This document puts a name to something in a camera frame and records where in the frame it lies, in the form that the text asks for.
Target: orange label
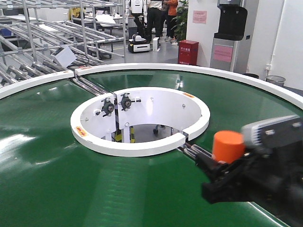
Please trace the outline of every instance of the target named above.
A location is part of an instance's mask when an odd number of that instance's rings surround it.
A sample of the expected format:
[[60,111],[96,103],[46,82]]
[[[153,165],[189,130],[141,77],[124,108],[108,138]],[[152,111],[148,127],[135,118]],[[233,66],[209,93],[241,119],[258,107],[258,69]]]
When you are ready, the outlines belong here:
[[190,98],[194,98],[194,96],[193,96],[193,95],[191,95],[191,94],[189,94],[189,93],[184,92],[183,94],[184,94],[185,96],[190,97]]
[[81,127],[77,126],[76,130],[78,131],[80,136],[82,136],[82,137],[87,136],[87,132],[84,129],[82,129]]
[[79,67],[81,68],[82,70],[86,70],[86,69],[91,69],[92,67]]

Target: orange jacket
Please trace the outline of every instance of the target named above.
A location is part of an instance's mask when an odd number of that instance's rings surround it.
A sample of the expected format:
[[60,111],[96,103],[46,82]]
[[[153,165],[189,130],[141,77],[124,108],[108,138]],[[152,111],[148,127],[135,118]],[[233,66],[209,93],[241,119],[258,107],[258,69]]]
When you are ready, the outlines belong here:
[[170,16],[176,16],[177,15],[178,0],[168,0],[168,5],[169,5],[169,15]]

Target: screw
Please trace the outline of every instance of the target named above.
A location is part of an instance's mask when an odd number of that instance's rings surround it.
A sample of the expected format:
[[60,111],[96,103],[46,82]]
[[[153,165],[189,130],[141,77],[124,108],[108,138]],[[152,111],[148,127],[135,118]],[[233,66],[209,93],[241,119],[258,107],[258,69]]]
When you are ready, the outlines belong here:
[[130,107],[131,104],[132,104],[132,102],[130,102],[130,101],[126,101],[126,102],[124,103],[124,105],[127,106],[127,107]]
[[113,111],[114,111],[114,107],[113,107],[112,105],[110,105],[110,106],[107,108],[107,110],[108,110],[109,112],[113,112]]

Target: white circular guard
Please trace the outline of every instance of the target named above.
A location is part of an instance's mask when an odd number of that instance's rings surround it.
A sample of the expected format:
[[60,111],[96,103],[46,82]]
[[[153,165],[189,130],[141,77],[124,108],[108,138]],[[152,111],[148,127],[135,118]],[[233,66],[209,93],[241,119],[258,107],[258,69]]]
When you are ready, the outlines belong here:
[[[125,94],[132,101],[127,110],[121,105]],[[105,100],[114,103],[114,99],[118,103],[117,116],[115,112],[111,116],[103,111],[99,113]],[[182,146],[186,139],[199,136],[206,130],[209,118],[207,105],[191,94],[168,88],[137,87],[84,102],[71,115],[71,129],[78,142],[96,152],[120,157],[143,157],[173,150]],[[122,135],[125,135],[122,143],[112,141],[116,121]],[[166,125],[178,130],[178,133],[156,141],[129,143],[129,127],[139,124]]]

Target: pink sign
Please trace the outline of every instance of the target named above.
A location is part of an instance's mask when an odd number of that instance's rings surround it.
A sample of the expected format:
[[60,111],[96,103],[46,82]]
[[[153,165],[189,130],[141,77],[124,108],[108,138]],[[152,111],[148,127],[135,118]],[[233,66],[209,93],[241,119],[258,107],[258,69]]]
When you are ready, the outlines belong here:
[[214,57],[213,59],[219,61],[232,61],[232,47],[231,46],[221,46],[215,45],[214,46]]
[[194,10],[193,23],[206,24],[207,11]]

